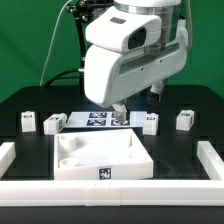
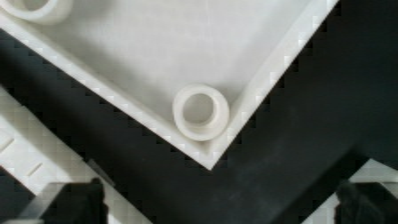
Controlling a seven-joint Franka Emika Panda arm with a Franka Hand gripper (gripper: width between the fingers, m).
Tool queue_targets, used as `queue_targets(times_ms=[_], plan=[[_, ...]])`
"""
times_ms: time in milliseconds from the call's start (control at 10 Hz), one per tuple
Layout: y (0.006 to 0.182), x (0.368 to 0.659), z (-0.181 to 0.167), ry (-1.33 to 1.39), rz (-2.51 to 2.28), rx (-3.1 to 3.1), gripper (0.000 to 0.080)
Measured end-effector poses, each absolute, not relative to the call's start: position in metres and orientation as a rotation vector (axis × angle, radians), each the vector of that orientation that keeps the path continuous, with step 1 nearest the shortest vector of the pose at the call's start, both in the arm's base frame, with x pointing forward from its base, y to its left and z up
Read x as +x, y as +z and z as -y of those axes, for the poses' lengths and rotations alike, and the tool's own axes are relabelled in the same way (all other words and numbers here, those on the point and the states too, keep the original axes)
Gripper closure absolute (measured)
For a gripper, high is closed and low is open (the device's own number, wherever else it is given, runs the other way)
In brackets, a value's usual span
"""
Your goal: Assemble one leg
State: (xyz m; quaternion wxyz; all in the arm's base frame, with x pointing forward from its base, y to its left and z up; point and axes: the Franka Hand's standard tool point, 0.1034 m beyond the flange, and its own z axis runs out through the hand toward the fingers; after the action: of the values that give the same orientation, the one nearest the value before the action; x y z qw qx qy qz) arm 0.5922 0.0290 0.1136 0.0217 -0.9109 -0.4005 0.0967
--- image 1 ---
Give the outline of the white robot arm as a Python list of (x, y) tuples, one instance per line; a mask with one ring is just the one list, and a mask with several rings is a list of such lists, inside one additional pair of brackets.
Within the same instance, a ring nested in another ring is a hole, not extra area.
[(188, 31), (181, 0), (114, 0), (85, 31), (84, 91), (93, 103), (128, 119), (124, 101), (183, 69)]

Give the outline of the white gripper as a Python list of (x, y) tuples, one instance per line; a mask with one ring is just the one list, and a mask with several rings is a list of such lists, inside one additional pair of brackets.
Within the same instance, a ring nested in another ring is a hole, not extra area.
[(187, 30), (179, 27), (176, 39), (155, 58), (145, 54), (144, 49), (122, 55), (91, 46), (85, 59), (85, 95), (101, 107), (112, 105), (116, 120), (124, 122), (127, 109), (118, 102), (152, 85), (147, 92), (147, 102), (158, 104), (165, 86), (162, 80), (178, 73), (185, 66), (187, 45)]

